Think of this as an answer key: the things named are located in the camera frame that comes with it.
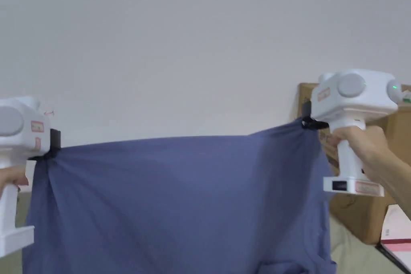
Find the white wall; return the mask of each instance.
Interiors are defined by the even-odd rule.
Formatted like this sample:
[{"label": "white wall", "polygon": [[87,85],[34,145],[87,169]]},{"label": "white wall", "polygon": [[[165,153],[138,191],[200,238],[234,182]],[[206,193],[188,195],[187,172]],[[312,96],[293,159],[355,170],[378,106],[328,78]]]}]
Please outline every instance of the white wall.
[{"label": "white wall", "polygon": [[410,21],[411,0],[0,0],[0,97],[54,109],[64,146],[247,134],[323,72],[411,83]]}]

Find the hand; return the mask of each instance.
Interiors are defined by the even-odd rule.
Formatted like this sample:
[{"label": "hand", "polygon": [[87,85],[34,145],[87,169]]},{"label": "hand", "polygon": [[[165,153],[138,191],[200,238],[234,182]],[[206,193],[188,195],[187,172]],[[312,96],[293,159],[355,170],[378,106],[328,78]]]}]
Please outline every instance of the hand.
[{"label": "hand", "polygon": [[381,127],[371,126],[366,130],[361,130],[357,126],[341,127],[333,132],[331,143],[337,145],[341,140],[347,140],[362,160],[365,175],[371,181],[379,183],[380,163],[393,156]]},{"label": "hand", "polygon": [[0,196],[7,184],[28,185],[28,179],[25,176],[25,166],[0,169]]}]

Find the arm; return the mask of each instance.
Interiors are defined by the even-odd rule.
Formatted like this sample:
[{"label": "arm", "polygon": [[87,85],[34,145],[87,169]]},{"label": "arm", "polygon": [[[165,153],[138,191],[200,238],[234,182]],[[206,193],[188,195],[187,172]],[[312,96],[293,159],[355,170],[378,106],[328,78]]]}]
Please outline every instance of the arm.
[{"label": "arm", "polygon": [[380,183],[411,220],[411,167],[391,151],[374,153],[372,168]]},{"label": "arm", "polygon": [[363,162],[364,173],[386,189],[411,220],[411,167],[388,148],[383,130],[371,126],[365,131],[356,126],[335,130],[332,143],[348,140]]}]

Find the beige fabric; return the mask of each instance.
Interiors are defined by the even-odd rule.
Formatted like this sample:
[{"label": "beige fabric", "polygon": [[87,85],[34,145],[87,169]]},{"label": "beige fabric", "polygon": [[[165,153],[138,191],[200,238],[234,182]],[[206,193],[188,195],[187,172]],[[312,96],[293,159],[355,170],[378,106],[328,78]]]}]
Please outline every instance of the beige fabric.
[{"label": "beige fabric", "polygon": [[403,274],[374,246],[365,245],[340,222],[331,217],[331,256],[337,274]]}]

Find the gripper handle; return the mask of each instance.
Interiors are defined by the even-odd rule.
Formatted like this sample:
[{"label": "gripper handle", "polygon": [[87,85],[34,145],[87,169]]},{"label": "gripper handle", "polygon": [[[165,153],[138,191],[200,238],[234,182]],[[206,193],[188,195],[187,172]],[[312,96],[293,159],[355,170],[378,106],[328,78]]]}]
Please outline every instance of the gripper handle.
[{"label": "gripper handle", "polygon": [[7,184],[3,189],[0,198],[0,235],[16,228],[17,194],[18,189],[14,184]]},{"label": "gripper handle", "polygon": [[352,177],[368,181],[362,173],[362,161],[351,149],[347,140],[341,141],[338,146],[338,160],[340,164],[340,177]]},{"label": "gripper handle", "polygon": [[17,194],[17,186],[8,184],[0,198],[0,257],[34,243],[34,226],[16,228]]}]

